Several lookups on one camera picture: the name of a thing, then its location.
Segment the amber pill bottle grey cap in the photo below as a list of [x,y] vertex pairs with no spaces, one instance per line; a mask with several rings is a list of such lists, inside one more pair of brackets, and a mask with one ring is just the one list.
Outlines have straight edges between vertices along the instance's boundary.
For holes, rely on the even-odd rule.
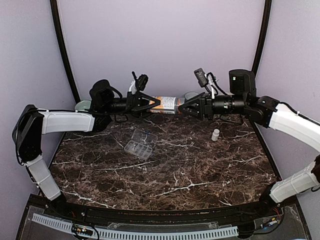
[[184,97],[172,96],[154,96],[154,98],[160,100],[160,105],[149,110],[153,114],[181,114],[179,106],[183,105],[186,100]]

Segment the white pill bottle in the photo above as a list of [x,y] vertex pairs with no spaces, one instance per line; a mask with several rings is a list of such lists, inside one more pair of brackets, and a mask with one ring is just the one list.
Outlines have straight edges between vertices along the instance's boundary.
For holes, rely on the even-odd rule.
[[220,130],[216,128],[212,132],[211,140],[216,142],[218,140],[219,136],[220,136]]

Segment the clear plastic pill organizer box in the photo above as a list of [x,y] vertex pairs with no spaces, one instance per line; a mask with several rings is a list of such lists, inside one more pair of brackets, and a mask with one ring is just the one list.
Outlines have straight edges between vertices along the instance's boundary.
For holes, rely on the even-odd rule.
[[145,130],[135,129],[124,151],[142,160],[147,160],[153,153],[158,136]]

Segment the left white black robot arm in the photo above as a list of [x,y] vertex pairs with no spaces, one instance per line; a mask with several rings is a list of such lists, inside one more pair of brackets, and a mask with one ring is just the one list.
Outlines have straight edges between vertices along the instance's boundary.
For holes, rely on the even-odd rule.
[[43,159],[42,136],[60,132],[101,132],[117,115],[143,115],[157,107],[161,101],[143,93],[148,78],[141,75],[133,81],[135,92],[126,97],[108,80],[97,81],[89,91],[91,102],[88,110],[40,109],[33,104],[22,111],[13,131],[15,155],[18,163],[26,167],[30,178],[51,203],[51,210],[60,218],[67,218],[70,206],[55,182]]

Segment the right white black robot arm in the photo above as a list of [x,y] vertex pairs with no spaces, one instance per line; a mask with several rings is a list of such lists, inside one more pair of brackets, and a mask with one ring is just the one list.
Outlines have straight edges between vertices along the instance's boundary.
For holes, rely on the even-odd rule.
[[[240,114],[260,126],[285,133],[319,151],[319,122],[294,110],[286,102],[270,96],[258,97],[254,72],[245,69],[229,71],[229,88],[230,94],[198,94],[178,109],[199,120],[211,120],[214,115]],[[320,158],[316,157],[304,169],[270,184],[255,205],[255,213],[266,217],[276,204],[309,189],[316,191],[319,188]]]

